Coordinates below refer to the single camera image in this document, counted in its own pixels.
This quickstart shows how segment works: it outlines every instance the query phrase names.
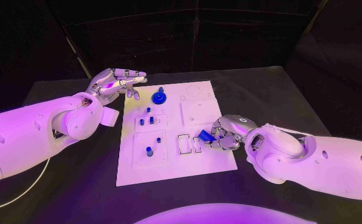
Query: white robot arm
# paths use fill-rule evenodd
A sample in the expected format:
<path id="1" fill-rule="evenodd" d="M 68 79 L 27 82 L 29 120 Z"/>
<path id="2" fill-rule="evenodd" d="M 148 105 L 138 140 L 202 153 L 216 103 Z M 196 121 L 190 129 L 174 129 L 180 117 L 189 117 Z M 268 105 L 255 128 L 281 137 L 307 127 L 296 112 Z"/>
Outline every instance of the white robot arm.
<path id="1" fill-rule="evenodd" d="M 245 144 L 247 161 L 271 183 L 294 181 L 309 189 L 362 199 L 362 142 L 317 137 L 270 124 L 258 127 L 238 115 L 222 116 L 211 130 L 221 139 L 206 141 L 212 148 L 236 150 Z M 290 133 L 304 137 L 296 139 Z"/>
<path id="2" fill-rule="evenodd" d="M 85 92 L 1 113 L 0 179 L 27 170 L 88 138 L 98 124 L 112 127 L 120 113 L 104 106 L 120 93 L 138 100 L 133 84 L 146 81 L 144 72 L 105 69 Z"/>

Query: black fabric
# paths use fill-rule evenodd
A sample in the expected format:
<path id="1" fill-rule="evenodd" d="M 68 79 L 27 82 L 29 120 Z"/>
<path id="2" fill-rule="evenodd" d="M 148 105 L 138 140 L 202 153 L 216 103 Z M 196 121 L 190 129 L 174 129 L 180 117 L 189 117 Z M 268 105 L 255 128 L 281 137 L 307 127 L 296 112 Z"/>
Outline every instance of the black fabric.
<path id="1" fill-rule="evenodd" d="M 144 85 L 211 80 L 222 114 L 239 114 L 258 125 L 329 136 L 327 129 L 281 67 L 196 73 L 156 74 Z M 24 105 L 84 91 L 89 80 L 36 82 Z M 173 208 L 203 203 L 241 203 L 293 214 L 317 223 L 358 223 L 362 202 L 314 192 L 287 181 L 265 181 L 234 152 L 238 170 L 115 187 L 123 125 L 121 96 L 110 107 L 120 111 L 112 128 L 94 135 L 53 158 L 29 193 L 0 208 L 1 223 L 133 223 Z M 0 181 L 13 196 L 32 183 L 43 164 Z"/>

